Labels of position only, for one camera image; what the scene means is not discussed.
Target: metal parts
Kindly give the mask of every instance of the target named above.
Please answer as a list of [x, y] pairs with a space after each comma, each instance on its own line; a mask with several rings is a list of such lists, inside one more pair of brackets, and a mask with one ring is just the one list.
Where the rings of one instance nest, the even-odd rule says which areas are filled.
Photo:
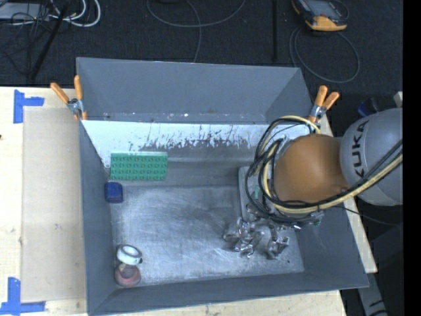
[[276, 224], [271, 220], [259, 219], [253, 222], [246, 222], [238, 217], [234, 224], [231, 224], [223, 235], [223, 239], [233, 244], [232, 250], [238, 251], [241, 255], [250, 258], [260, 241], [263, 239], [263, 229], [268, 228], [270, 231], [270, 239], [267, 245], [263, 246], [263, 252], [266, 253], [268, 259], [277, 259], [279, 254], [288, 247], [289, 238], [280, 236], [280, 231], [287, 227]]

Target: orange object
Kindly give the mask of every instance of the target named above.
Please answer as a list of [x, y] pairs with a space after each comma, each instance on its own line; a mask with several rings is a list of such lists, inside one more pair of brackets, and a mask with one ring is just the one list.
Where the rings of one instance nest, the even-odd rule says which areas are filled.
[[55, 82], [51, 83], [50, 84], [50, 88], [54, 90], [54, 92], [63, 101], [63, 103], [66, 103], [67, 104], [70, 101], [70, 99], [65, 94], [65, 92], [63, 91], [63, 89], [60, 88], [60, 86], [57, 83], [55, 83]]
[[[74, 77], [74, 89], [76, 90], [76, 98], [81, 100], [83, 98], [83, 91], [82, 85], [80, 84], [80, 77], [79, 75], [75, 75]], [[87, 119], [86, 111], [82, 111], [82, 119]]]
[[338, 92], [332, 92], [328, 98], [326, 98], [327, 94], [328, 88], [326, 86], [320, 86], [316, 100], [314, 101], [314, 106], [309, 115], [309, 121], [312, 123], [318, 122], [339, 98]]
[[348, 183], [342, 175], [339, 148], [337, 139], [324, 134], [293, 140], [275, 164], [277, 197], [314, 203], [346, 190]]
[[79, 112], [81, 112], [81, 118], [87, 119], [87, 113], [82, 103], [83, 92], [82, 85], [80, 84], [79, 75], [74, 77], [74, 89], [76, 90], [76, 99], [70, 100], [64, 90], [55, 82], [50, 83], [50, 88], [57, 94], [57, 96], [63, 101], [64, 104], [68, 105], [69, 109], [74, 113], [74, 119], [79, 119]]

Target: orange clamp handle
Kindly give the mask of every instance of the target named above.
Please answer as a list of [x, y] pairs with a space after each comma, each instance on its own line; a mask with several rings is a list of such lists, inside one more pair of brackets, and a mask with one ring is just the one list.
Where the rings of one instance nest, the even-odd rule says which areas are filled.
[[325, 108], [326, 110], [329, 110], [330, 107], [336, 102], [338, 98], [339, 98], [339, 92], [332, 92], [323, 103], [323, 108]]
[[50, 84], [50, 88], [54, 90], [54, 92], [63, 101], [63, 103], [67, 104], [69, 102], [68, 96], [65, 94], [65, 92], [63, 91], [63, 89], [60, 88], [60, 86], [57, 83], [52, 82]]
[[314, 104], [317, 105], [318, 107], [323, 106], [323, 102], [327, 94], [328, 94], [328, 87], [320, 86], [318, 89], [316, 101], [314, 101]]
[[82, 92], [82, 85], [80, 84], [79, 75], [75, 75], [74, 77], [74, 89], [76, 90], [76, 98], [82, 99], [83, 92]]

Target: yellow cable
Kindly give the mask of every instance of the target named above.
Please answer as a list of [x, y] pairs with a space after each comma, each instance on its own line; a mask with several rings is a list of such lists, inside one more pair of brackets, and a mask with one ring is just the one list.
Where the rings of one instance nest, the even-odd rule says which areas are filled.
[[[400, 155], [398, 158], [396, 158], [394, 161], [392, 161], [390, 164], [388, 164], [388, 166], [386, 166], [383, 170], [381, 170], [380, 172], [378, 172], [376, 175], [374, 175], [370, 180], [368, 180], [366, 183], [364, 183], [363, 185], [359, 186], [358, 188], [356, 188], [355, 190], [349, 192], [347, 195], [343, 196], [343, 197], [339, 197], [335, 200], [329, 201], [327, 203], [323, 203], [321, 205], [318, 206], [314, 206], [314, 207], [306, 207], [306, 208], [287, 208], [287, 207], [283, 207], [280, 205], [277, 205], [275, 203], [272, 203], [277, 209], [279, 209], [280, 211], [284, 212], [284, 213], [292, 213], [292, 214], [307, 214], [307, 213], [312, 213], [315, 211], [318, 211], [319, 209], [327, 209], [327, 208], [331, 208], [341, 202], [344, 202], [346, 199], [349, 199], [351, 197], [354, 197], [358, 194], [360, 194], [361, 192], [365, 191], [367, 188], [369, 188], [370, 186], [374, 185], [375, 183], [377, 183], [377, 181], [379, 181], [380, 179], [382, 179], [383, 177], [385, 177], [389, 172], [391, 172], [397, 165], [399, 165], [403, 160], [403, 155]], [[267, 173], [267, 167], [268, 164], [265, 165], [264, 168], [264, 175]], [[267, 181], [264, 182], [265, 183], [265, 191], [268, 188], [267, 186]]]
[[[311, 127], [313, 127], [316, 130], [316, 133], [317, 134], [320, 134], [321, 133], [319, 127], [317, 125], [315, 125], [315, 123], [312, 123], [308, 119], [305, 119], [305, 118], [300, 117], [300, 116], [288, 115], [288, 116], [282, 116], [282, 117], [280, 117], [278, 119], [294, 119], [294, 120], [299, 120], [299, 121], [301, 121], [301, 122], [303, 122], [303, 123], [305, 123], [305, 124], [310, 125]], [[266, 133], [266, 135], [268, 136], [268, 138], [265, 140], [265, 142], [260, 147], [260, 150], [259, 150], [259, 154], [258, 155], [260, 155], [264, 151], [264, 148], [266, 147], [266, 145], [267, 145], [267, 143], [269, 141], [269, 133], [274, 129], [275, 126], [276, 125], [274, 125], [273, 123], [269, 126], [269, 130]]]
[[308, 119], [305, 119], [303, 117], [294, 116], [294, 115], [288, 115], [288, 116], [281, 117], [281, 119], [296, 119], [296, 120], [300, 120], [301, 122], [304, 122], [304, 123], [310, 125], [311, 127], [313, 127], [316, 130], [316, 133], [318, 133], [318, 134], [321, 133], [319, 127], [317, 125], [315, 125], [315, 123], [312, 123], [311, 121], [309, 121]]

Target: cable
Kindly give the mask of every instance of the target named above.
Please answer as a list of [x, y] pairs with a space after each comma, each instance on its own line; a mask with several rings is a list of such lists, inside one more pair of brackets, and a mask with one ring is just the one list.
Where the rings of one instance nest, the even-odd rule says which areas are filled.
[[294, 29], [294, 31], [292, 31], [291, 36], [289, 38], [289, 54], [291, 56], [291, 60], [293, 62], [294, 66], [297, 66], [297, 63], [294, 59], [293, 54], [295, 54], [298, 57], [299, 62], [313, 75], [315, 75], [316, 77], [320, 78], [321, 80], [325, 80], [327, 82], [330, 83], [347, 83], [347, 82], [351, 82], [352, 80], [354, 80], [359, 72], [360, 72], [360, 57], [359, 54], [357, 52], [357, 50], [355, 49], [354, 45], [340, 32], [337, 32], [338, 36], [341, 36], [351, 47], [351, 49], [353, 50], [355, 57], [357, 58], [357, 69], [354, 73], [354, 75], [352, 75], [352, 77], [346, 79], [346, 80], [332, 80], [329, 78], [326, 78], [320, 74], [318, 74], [317, 72], [313, 71], [308, 65], [306, 65], [304, 63], [304, 60], [302, 59], [302, 57], [300, 56], [299, 52], [298, 52], [298, 48], [297, 48], [297, 37], [298, 34], [301, 32], [301, 27], [297, 27], [296, 29]]
[[[87, 5], [86, 5], [86, 0], [80, 0], [82, 2], [82, 11], [77, 14], [76, 16], [74, 16], [73, 14], [70, 16], [65, 16], [63, 18], [63, 21], [68, 22], [69, 24], [73, 25], [73, 26], [77, 26], [77, 27], [83, 27], [83, 28], [87, 28], [87, 27], [92, 27], [95, 26], [96, 24], [98, 24], [98, 22], [101, 19], [101, 6], [99, 4], [98, 0], [93, 0], [93, 2], [95, 3], [95, 7], [97, 9], [97, 17], [95, 18], [95, 20], [93, 22], [90, 23], [79, 23], [79, 22], [75, 22], [75, 20], [78, 20], [79, 18], [83, 17], [83, 15], [85, 15], [86, 10], [87, 10]], [[57, 8], [54, 0], [50, 0], [55, 12], [57, 14], [60, 14], [60, 10]], [[59, 18], [59, 16], [54, 15], [54, 14], [50, 14], [50, 17], [52, 18]]]
[[337, 199], [333, 199], [331, 201], [328, 201], [326, 203], [317, 203], [313, 204], [312, 207], [306, 207], [306, 208], [290, 208], [290, 207], [284, 207], [277, 203], [273, 203], [274, 206], [276, 206], [280, 211], [283, 211], [284, 213], [312, 213], [315, 211], [319, 211], [320, 209], [327, 209], [331, 208], [339, 203], [344, 202], [346, 199], [352, 198], [360, 194], [361, 192], [365, 191], [367, 188], [371, 187], [375, 183], [377, 183], [379, 180], [384, 178], [387, 174], [389, 174], [395, 167], [397, 167], [399, 164], [401, 164], [403, 161], [403, 155], [402, 153], [395, 158], [390, 164], [388, 164], [384, 169], [382, 169], [379, 173], [377, 173], [375, 176], [373, 176], [370, 180], [367, 180], [364, 184], [360, 185], [358, 188], [348, 192], [347, 194], [343, 196], [339, 196]]
[[149, 6], [149, 0], [146, 0], [146, 7], [147, 7], [148, 11], [152, 14], [152, 16], [154, 16], [157, 20], [159, 20], [159, 21], [161, 21], [161, 22], [163, 22], [165, 24], [168, 24], [170, 26], [175, 26], [175, 27], [197, 28], [197, 27], [215, 26], [216, 24], [221, 24], [221, 23], [223, 23], [223, 22], [231, 19], [234, 15], [236, 15], [241, 10], [241, 8], [243, 8], [245, 2], [246, 2], [246, 0], [243, 0], [243, 2], [241, 3], [241, 5], [230, 16], [227, 16], [226, 18], [223, 18], [222, 20], [215, 21], [215, 22], [209, 22], [209, 23], [206, 23], [206, 24], [175, 24], [175, 23], [166, 21], [166, 20], [160, 18], [159, 16], [157, 16], [151, 10], [151, 7]]
[[[201, 23], [200, 23], [199, 13], [197, 12], [196, 8], [191, 4], [190, 1], [186, 0], [186, 2], [191, 7], [191, 9], [193, 9], [193, 12], [196, 15], [197, 24], [200, 26]], [[202, 42], [202, 27], [199, 27], [199, 39], [197, 40], [196, 53], [195, 53], [195, 57], [193, 59], [193, 63], [195, 63], [197, 61], [197, 56], [199, 55], [201, 42]]]
[[375, 218], [367, 217], [367, 216], [366, 216], [366, 215], [364, 215], [364, 214], [361, 214], [361, 213], [359, 213], [359, 212], [353, 211], [352, 209], [346, 208], [346, 207], [344, 207], [344, 206], [335, 206], [335, 207], [337, 207], [337, 208], [342, 208], [342, 209], [344, 209], [344, 210], [346, 210], [346, 211], [348, 211], [348, 212], [351, 212], [351, 213], [357, 214], [357, 215], [359, 215], [360, 217], [362, 217], [362, 218], [364, 218], [364, 219], [374, 221], [375, 223], [385, 224], [385, 225], [387, 225], [387, 226], [396, 226], [397, 224], [399, 224], [399, 223], [396, 223], [396, 224], [387, 223], [387, 222], [385, 222], [385, 221], [380, 221], [380, 220], [377, 220], [377, 219], [375, 219]]
[[197, 47], [196, 47], [196, 53], [193, 59], [193, 62], [195, 63], [197, 61], [197, 56], [199, 54], [199, 50], [200, 50], [200, 46], [201, 46], [201, 41], [202, 41], [202, 27], [208, 27], [208, 26], [215, 26], [217, 24], [223, 23], [229, 19], [231, 19], [234, 15], [236, 15], [241, 8], [243, 8], [244, 4], [245, 4], [246, 0], [243, 0], [243, 2], [241, 3], [241, 5], [230, 15], [227, 16], [226, 18], [223, 18], [222, 20], [216, 21], [216, 22], [209, 22], [206, 24], [201, 24], [200, 18], [199, 18], [199, 13], [197, 12], [196, 8], [193, 6], [193, 4], [186, 0], [186, 3], [191, 7], [191, 9], [193, 10], [193, 12], [195, 13], [196, 19], [197, 19], [197, 24], [175, 24], [169, 21], [166, 21], [162, 18], [160, 18], [159, 16], [157, 16], [151, 9], [151, 6], [149, 4], [149, 0], [146, 0], [146, 7], [148, 9], [148, 11], [152, 14], [153, 17], [155, 17], [157, 20], [169, 25], [169, 26], [175, 26], [175, 27], [182, 27], [182, 28], [198, 28], [199, 29], [199, 39], [197, 41]]
[[[259, 181], [259, 187], [262, 191], [263, 198], [269, 200], [273, 206], [283, 215], [308, 215], [310, 213], [319, 211], [321, 209], [327, 209], [330, 207], [333, 207], [346, 199], [349, 199], [351, 197], [354, 197], [361, 192], [365, 191], [367, 188], [371, 187], [375, 183], [377, 183], [379, 180], [381, 180], [383, 177], [385, 177], [388, 173], [390, 173], [395, 167], [400, 165], [403, 161], [403, 152], [402, 149], [396, 156], [394, 156], [393, 160], [383, 167], [384, 163], [392, 156], [394, 155], [398, 149], [402, 146], [403, 140], [399, 140], [365, 175], [361, 178], [358, 182], [353, 184], [347, 191], [343, 192], [342, 194], [338, 194], [336, 196], [329, 197], [325, 200], [316, 202], [316, 203], [309, 203], [305, 201], [300, 200], [288, 200], [288, 201], [281, 201], [279, 200], [275, 194], [271, 194], [271, 191], [268, 186], [268, 168], [269, 165], [272, 165], [272, 174], [273, 174], [273, 168], [275, 163], [275, 157], [278, 153], [278, 150], [281, 146], [282, 140], [276, 140], [273, 142], [269, 148], [266, 148], [266, 145], [268, 142], [275, 136], [271, 136], [270, 139], [268, 139], [268, 135], [273, 130], [275, 125], [277, 125], [281, 120], [287, 120], [287, 119], [295, 119], [295, 120], [301, 120], [302, 123], [306, 123], [305, 118], [298, 117], [291, 117], [291, 116], [284, 116], [279, 118], [278, 120], [275, 120], [271, 123], [271, 125], [268, 127], [266, 132], [263, 134], [262, 138], [260, 139], [260, 142], [257, 145], [256, 153], [255, 153], [255, 160], [253, 161], [252, 165], [249, 167], [249, 170], [247, 171], [246, 175], [246, 193], [248, 193], [248, 177], [250, 175], [256, 174], [259, 172], [258, 181]], [[255, 199], [253, 199], [251, 196], [249, 196], [249, 199], [253, 203], [253, 205], [259, 209], [261, 207], [260, 203], [258, 203]]]

